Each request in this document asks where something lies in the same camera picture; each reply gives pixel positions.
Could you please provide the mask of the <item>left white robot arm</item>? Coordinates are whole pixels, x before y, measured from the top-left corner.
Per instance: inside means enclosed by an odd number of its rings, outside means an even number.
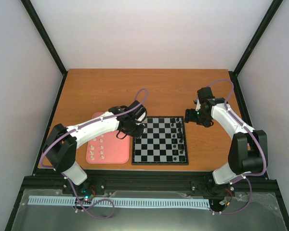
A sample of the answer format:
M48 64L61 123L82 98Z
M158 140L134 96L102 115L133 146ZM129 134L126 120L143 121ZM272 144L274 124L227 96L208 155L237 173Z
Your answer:
M41 159L47 158L54 170L74 183L73 187L79 193L87 193L91 182L76 162L77 149L100 135L116 130L126 136L139 138L145 128L142 122L146 116L147 109L135 100L128 107L111 107L99 117L78 125L65 127L57 124L43 146Z

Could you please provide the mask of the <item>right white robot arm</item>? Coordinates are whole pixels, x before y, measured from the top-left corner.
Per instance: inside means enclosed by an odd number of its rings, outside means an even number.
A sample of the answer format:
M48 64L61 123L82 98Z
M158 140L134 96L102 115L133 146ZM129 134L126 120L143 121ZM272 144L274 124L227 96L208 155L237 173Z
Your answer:
M217 185L233 184L247 176L262 176L267 168L267 135L246 124L225 98L213 96L210 87L197 91L195 109L185 111L185 122L209 128L218 122L231 138L228 161L212 172Z

